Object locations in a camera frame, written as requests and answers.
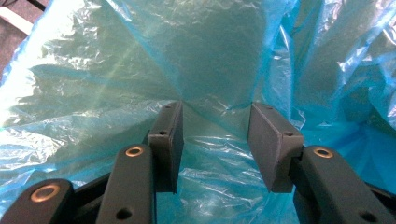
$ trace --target metal screw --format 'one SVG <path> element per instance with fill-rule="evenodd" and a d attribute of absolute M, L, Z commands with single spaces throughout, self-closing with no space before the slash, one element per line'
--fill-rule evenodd
<path fill-rule="evenodd" d="M 35 203 L 42 203 L 51 199 L 59 193 L 60 187 L 58 185 L 50 184 L 37 189 L 30 197 Z"/>
<path fill-rule="evenodd" d="M 323 147 L 317 147 L 314 149 L 314 153 L 322 158 L 329 159 L 333 156 L 332 152 Z"/>
<path fill-rule="evenodd" d="M 130 147 L 125 151 L 125 155 L 128 157 L 140 156 L 143 153 L 142 147 Z"/>

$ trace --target crumpled plastic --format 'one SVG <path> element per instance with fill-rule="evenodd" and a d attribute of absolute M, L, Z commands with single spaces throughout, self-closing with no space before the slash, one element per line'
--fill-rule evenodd
<path fill-rule="evenodd" d="M 3 73 L 0 214 L 40 180 L 108 173 L 176 100 L 185 146 L 159 223 L 298 222 L 250 154 L 252 101 L 396 192 L 395 13 L 379 0 L 52 1 Z"/>

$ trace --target plastic bag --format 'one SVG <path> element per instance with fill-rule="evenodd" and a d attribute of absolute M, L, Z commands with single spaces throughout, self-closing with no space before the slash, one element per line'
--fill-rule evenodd
<path fill-rule="evenodd" d="M 358 0 L 51 2 L 3 74 L 0 214 L 42 179 L 78 187 L 106 174 L 175 100 L 184 102 L 185 147 L 177 195 L 158 194 L 160 223 L 298 222 L 292 195 L 268 193 L 250 154 L 252 101 L 395 192 L 395 9 Z"/>

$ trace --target transparent plastic sheet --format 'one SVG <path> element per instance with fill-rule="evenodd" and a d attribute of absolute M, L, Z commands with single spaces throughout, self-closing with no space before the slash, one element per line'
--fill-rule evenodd
<path fill-rule="evenodd" d="M 358 0 L 53 1 L 3 74 L 0 213 L 42 179 L 78 187 L 107 173 L 174 100 L 185 148 L 177 195 L 158 195 L 160 223 L 298 222 L 291 194 L 268 193 L 249 152 L 252 100 L 395 192 L 395 11 Z"/>

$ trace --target gray plastic part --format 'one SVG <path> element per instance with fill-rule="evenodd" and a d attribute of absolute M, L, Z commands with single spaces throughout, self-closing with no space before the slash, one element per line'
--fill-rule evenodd
<path fill-rule="evenodd" d="M 291 192 L 290 161 L 299 157 L 304 137 L 269 105 L 253 103 L 248 144 L 269 191 Z"/>
<path fill-rule="evenodd" d="M 178 169 L 183 150 L 183 104 L 174 102 L 161 110 L 148 133 L 155 161 L 157 192 L 177 192 Z"/>

